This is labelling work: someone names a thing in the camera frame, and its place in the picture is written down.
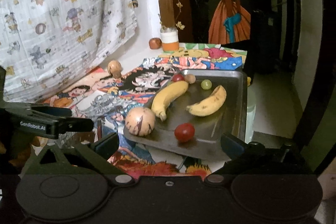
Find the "red tomato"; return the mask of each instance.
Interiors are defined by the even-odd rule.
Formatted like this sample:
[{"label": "red tomato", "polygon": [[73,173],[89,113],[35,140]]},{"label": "red tomato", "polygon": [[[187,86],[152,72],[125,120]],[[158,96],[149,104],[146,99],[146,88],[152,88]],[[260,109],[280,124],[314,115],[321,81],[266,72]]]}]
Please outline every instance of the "red tomato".
[{"label": "red tomato", "polygon": [[180,124],[174,131],[175,138],[179,142],[190,141],[195,135],[195,128],[191,123]]},{"label": "red tomato", "polygon": [[184,76],[181,74],[174,75],[171,79],[173,82],[184,81]]}]

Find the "orange skirt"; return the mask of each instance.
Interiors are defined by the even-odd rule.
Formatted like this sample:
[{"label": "orange skirt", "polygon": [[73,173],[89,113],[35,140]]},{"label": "orange skirt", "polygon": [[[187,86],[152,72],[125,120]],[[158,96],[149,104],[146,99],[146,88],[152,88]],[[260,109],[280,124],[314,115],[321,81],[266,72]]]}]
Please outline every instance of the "orange skirt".
[{"label": "orange skirt", "polygon": [[[234,14],[237,13],[236,3],[233,3]],[[236,42],[250,39],[251,15],[243,7],[241,10],[241,21],[234,26]],[[229,44],[230,36],[223,25],[226,20],[226,6],[220,1],[213,15],[209,28],[210,44]]]}]

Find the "green grape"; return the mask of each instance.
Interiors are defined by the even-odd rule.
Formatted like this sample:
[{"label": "green grape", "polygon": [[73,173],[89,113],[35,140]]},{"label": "green grape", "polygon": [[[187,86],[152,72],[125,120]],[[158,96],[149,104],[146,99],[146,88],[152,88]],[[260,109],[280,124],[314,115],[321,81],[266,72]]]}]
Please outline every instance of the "green grape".
[{"label": "green grape", "polygon": [[209,89],[211,89],[211,87],[212,87],[212,83],[211,83],[210,80],[205,79],[205,80],[202,81],[202,83],[201,83],[201,87],[202,87],[202,89],[204,89],[204,90],[209,90]]}]

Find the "metal tray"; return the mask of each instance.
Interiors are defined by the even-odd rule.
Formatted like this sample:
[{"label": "metal tray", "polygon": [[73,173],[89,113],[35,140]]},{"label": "metal tray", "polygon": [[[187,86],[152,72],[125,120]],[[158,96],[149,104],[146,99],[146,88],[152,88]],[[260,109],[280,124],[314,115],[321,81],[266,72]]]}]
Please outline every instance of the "metal tray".
[{"label": "metal tray", "polygon": [[[196,82],[189,85],[188,91],[170,104],[166,111],[167,120],[162,122],[157,118],[154,130],[146,137],[134,136],[126,127],[124,127],[124,136],[137,143],[201,160],[228,160],[229,157],[221,148],[221,136],[232,134],[245,140],[246,74],[240,71],[201,69],[188,69],[180,73],[195,75]],[[201,88],[201,82],[204,79],[211,80],[210,90]],[[208,97],[218,85],[226,89],[227,97],[224,105],[217,112],[207,117],[196,117],[185,110],[187,105]],[[154,97],[145,104],[145,107],[151,108],[153,99]],[[174,130],[178,125],[186,122],[194,125],[195,136],[189,142],[181,144],[175,138]]]}]

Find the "white and orange jar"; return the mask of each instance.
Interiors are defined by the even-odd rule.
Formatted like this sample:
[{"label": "white and orange jar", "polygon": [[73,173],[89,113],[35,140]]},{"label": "white and orange jar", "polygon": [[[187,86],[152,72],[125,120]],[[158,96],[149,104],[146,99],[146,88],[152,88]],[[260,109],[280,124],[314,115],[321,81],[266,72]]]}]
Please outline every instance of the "white and orange jar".
[{"label": "white and orange jar", "polygon": [[164,52],[174,52],[179,49],[179,33],[177,28],[161,28],[160,33]]}]

